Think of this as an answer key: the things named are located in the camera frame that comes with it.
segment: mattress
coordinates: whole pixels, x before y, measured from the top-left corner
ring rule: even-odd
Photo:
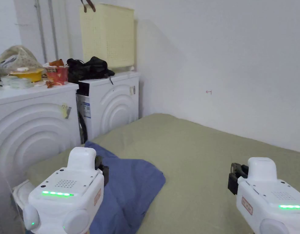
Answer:
[[[207,128],[170,115],[154,114],[93,140],[120,158],[145,159],[166,184],[153,200],[138,234],[252,233],[227,189],[232,162],[269,157],[278,177],[300,191],[300,153]],[[25,195],[55,170],[67,165],[69,151],[32,166]]]

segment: blue cloth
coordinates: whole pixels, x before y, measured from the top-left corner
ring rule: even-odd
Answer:
[[[151,202],[165,184],[163,173],[139,159],[120,159],[101,146],[86,142],[110,168],[102,204],[90,226],[90,234],[135,234]]]

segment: sticker on washing machine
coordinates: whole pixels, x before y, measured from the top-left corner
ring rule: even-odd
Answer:
[[[91,119],[91,114],[90,114],[90,103],[88,102],[83,102],[83,113],[84,117],[90,118]]]
[[[66,104],[66,103],[63,103],[60,109],[61,109],[63,118],[68,119],[70,116],[72,107],[68,106],[68,104]]]
[[[136,86],[129,87],[129,92],[130,92],[131,96],[134,95],[134,94],[136,94]]]

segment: green led light strip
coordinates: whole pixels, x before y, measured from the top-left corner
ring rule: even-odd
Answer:
[[[74,194],[70,194],[70,193],[57,193],[57,192],[49,192],[49,191],[43,191],[43,193],[59,195],[59,196],[74,196]]]
[[[281,209],[300,209],[300,206],[292,206],[292,205],[280,205]]]

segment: black cloth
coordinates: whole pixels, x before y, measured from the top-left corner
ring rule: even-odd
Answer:
[[[108,69],[107,62],[97,57],[92,57],[87,63],[74,59],[68,59],[67,63],[69,82],[72,83],[77,83],[79,80],[104,79],[115,75]]]

